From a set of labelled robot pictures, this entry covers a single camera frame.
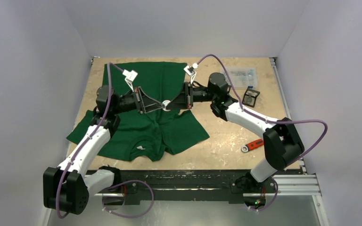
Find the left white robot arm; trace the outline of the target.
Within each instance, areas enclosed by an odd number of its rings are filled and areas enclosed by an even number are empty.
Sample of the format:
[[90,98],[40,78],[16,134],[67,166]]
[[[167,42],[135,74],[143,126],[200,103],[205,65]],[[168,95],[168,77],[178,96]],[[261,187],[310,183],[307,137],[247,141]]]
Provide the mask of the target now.
[[120,96],[111,85],[98,88],[96,104],[93,119],[76,149],[57,167],[48,167],[43,173],[44,206],[56,210],[61,219],[69,213],[81,214],[89,198],[99,192],[115,193],[127,184],[114,167],[102,166],[87,175],[98,152],[118,130],[119,115],[134,110],[146,114],[165,108],[165,104],[149,97],[141,87]]

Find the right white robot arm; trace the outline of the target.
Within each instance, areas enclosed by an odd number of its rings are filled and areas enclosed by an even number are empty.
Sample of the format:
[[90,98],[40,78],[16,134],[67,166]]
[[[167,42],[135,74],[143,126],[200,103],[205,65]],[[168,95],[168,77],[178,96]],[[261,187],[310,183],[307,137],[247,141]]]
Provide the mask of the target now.
[[206,87],[185,82],[178,96],[163,104],[169,111],[191,109],[195,102],[210,102],[216,117],[242,126],[262,139],[265,157],[246,178],[247,188],[256,192],[266,179],[296,161],[304,152],[304,145],[291,119],[278,120],[246,108],[229,94],[230,88],[224,74],[212,73]]

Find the silver round brooch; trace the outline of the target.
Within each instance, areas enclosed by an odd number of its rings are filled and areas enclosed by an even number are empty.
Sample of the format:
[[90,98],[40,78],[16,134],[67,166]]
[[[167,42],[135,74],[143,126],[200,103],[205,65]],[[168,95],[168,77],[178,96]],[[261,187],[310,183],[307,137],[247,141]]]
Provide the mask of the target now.
[[247,105],[252,103],[252,98],[250,96],[245,96],[244,101]]

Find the green t-shirt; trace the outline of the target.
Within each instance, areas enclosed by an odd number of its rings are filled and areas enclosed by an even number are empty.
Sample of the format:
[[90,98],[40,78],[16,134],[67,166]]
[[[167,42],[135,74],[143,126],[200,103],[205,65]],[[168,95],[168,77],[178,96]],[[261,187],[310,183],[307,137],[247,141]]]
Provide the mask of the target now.
[[[134,62],[104,66],[103,85],[108,74],[114,91],[123,95],[130,91],[121,69],[134,70],[138,75],[133,85],[140,86],[149,96],[160,102],[174,99],[182,88],[186,63]],[[129,111],[119,115],[120,125],[113,137],[100,149],[107,158],[133,161],[146,156],[159,161],[165,152],[175,155],[209,138],[209,134],[190,110],[157,110],[147,114]]]

